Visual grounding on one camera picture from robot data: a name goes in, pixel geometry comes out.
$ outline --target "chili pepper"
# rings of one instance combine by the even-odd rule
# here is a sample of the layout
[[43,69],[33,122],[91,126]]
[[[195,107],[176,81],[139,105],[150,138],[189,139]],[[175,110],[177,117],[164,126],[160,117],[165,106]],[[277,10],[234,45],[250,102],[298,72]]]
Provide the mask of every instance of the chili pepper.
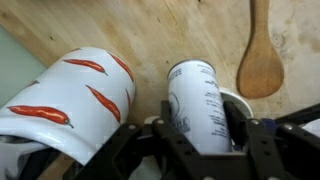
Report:
[[58,124],[69,125],[73,128],[73,125],[70,123],[68,116],[64,112],[59,111],[52,107],[21,105],[21,106],[10,106],[8,107],[8,109],[10,109],[10,111],[16,114],[41,117]]
[[34,80],[34,81],[32,81],[29,85],[27,85],[26,88],[27,88],[27,87],[30,87],[30,86],[33,86],[33,85],[35,85],[35,84],[40,84],[40,82],[37,81],[37,80]]
[[74,50],[72,50],[72,51],[70,51],[70,52],[78,51],[78,50],[81,50],[81,49],[80,49],[80,48],[77,48],[77,49],[74,49]]
[[100,92],[98,92],[97,90],[93,89],[92,87],[86,85],[90,91],[92,92],[92,94],[98,99],[98,101],[104,106],[106,107],[109,111],[111,111],[111,113],[114,115],[114,117],[116,118],[116,120],[120,123],[120,111],[117,107],[117,105],[112,102],[111,100],[107,99],[106,97],[104,97]]
[[110,54],[110,55],[128,73],[131,81],[133,82],[133,74],[130,71],[130,69],[128,68],[128,66],[124,62],[122,62],[118,57],[116,57],[115,55],[112,55],[112,54]]
[[99,64],[93,62],[93,61],[80,60],[80,59],[66,59],[66,60],[63,60],[63,61],[67,62],[67,63],[71,63],[71,64],[80,65],[80,66],[87,66],[87,67],[90,67],[90,68],[92,68],[92,69],[94,69],[96,71],[105,73],[108,76],[108,74],[106,73],[104,68],[102,66],[100,66]]
[[130,108],[130,106],[131,106],[131,99],[130,99],[130,95],[129,95],[127,89],[126,89],[126,93],[127,93],[128,107]]

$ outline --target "white mug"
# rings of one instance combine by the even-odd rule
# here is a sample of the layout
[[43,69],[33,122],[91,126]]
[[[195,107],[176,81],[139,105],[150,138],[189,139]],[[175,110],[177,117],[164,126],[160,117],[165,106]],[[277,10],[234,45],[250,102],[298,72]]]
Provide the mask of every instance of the white mug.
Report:
[[41,142],[85,165],[126,120],[134,95],[123,61],[103,49],[78,48],[0,109],[0,135]]

